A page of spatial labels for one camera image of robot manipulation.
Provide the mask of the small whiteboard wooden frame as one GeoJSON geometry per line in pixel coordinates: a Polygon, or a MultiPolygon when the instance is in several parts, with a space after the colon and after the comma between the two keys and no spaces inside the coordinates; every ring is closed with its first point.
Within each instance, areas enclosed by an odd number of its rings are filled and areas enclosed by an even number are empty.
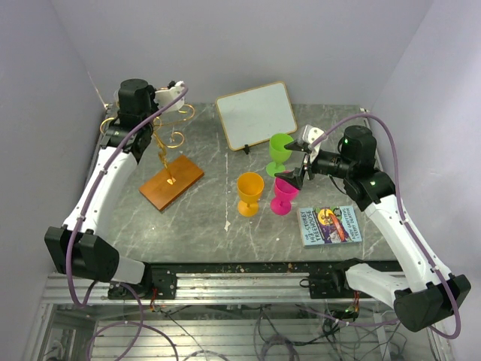
{"type": "Polygon", "coordinates": [[[282,81],[221,96],[215,106],[228,147],[233,151],[269,141],[277,133],[292,134],[298,129],[282,81]]]}

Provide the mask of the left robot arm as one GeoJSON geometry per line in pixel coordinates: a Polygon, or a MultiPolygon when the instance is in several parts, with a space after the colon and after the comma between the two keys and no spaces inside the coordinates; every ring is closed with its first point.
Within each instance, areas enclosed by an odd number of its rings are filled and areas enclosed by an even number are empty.
{"type": "Polygon", "coordinates": [[[107,234],[113,208],[153,136],[153,121],[185,104],[184,82],[156,89],[142,79],[124,80],[117,93],[118,111],[101,137],[96,164],[74,210],[44,241],[57,272],[64,274],[72,302],[86,306],[75,292],[74,279],[120,284],[137,299],[153,291],[152,267],[120,256],[107,234]]]}

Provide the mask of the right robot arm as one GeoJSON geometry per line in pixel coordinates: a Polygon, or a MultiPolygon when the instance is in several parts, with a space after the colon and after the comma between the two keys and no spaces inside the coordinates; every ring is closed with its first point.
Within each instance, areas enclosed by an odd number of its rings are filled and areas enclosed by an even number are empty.
{"type": "Polygon", "coordinates": [[[395,278],[359,259],[348,259],[331,279],[332,291],[345,298],[355,291],[388,305],[411,332],[432,327],[448,317],[460,319],[459,308],[470,292],[465,275],[454,275],[427,245],[405,211],[395,183],[375,166],[377,140],[365,126],[348,126],[336,153],[321,150],[319,128],[305,126],[299,138],[284,145],[300,151],[300,167],[276,176],[300,190],[315,174],[339,178],[345,193],[380,230],[403,277],[395,278]]]}

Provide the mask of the treehouse children's book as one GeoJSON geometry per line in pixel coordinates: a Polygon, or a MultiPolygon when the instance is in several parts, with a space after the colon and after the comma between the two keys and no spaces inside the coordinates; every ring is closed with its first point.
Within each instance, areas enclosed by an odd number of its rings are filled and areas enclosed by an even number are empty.
{"type": "Polygon", "coordinates": [[[353,206],[299,208],[297,215],[304,247],[362,242],[353,206]]]}

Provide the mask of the aluminium rail frame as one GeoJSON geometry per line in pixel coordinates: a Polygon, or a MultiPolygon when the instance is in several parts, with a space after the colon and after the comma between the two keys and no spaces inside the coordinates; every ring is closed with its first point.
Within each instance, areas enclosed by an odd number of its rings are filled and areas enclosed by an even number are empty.
{"type": "Polygon", "coordinates": [[[38,360],[450,360],[430,329],[412,333],[381,302],[329,294],[329,264],[168,265],[138,302],[120,285],[64,275],[41,297],[38,360]]]}

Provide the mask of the orange plastic wine glass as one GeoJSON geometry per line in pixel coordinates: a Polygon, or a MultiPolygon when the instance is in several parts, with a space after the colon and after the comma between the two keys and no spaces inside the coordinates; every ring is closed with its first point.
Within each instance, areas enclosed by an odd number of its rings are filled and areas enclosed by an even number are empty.
{"type": "Polygon", "coordinates": [[[238,212],[245,217],[253,217],[259,210],[259,200],[264,189],[263,178],[255,172],[243,173],[237,179],[238,212]]]}

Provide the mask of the pink plastic wine glass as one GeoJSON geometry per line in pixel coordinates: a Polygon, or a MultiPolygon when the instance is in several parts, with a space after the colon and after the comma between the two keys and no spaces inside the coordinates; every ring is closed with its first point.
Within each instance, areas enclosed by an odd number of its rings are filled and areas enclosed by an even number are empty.
{"type": "Polygon", "coordinates": [[[292,210],[292,201],[299,190],[279,177],[274,181],[274,198],[271,200],[271,210],[280,216],[287,215],[292,210]]]}

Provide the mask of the green plastic wine glass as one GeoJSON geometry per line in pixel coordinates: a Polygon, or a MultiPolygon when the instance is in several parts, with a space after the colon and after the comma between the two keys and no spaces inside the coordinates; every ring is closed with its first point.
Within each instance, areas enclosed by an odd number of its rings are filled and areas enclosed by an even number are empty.
{"type": "Polygon", "coordinates": [[[292,151],[286,149],[285,146],[291,142],[293,142],[292,136],[286,133],[277,133],[271,137],[269,141],[271,162],[266,166],[269,176],[275,177],[276,173],[286,170],[284,163],[289,159],[292,151]]]}

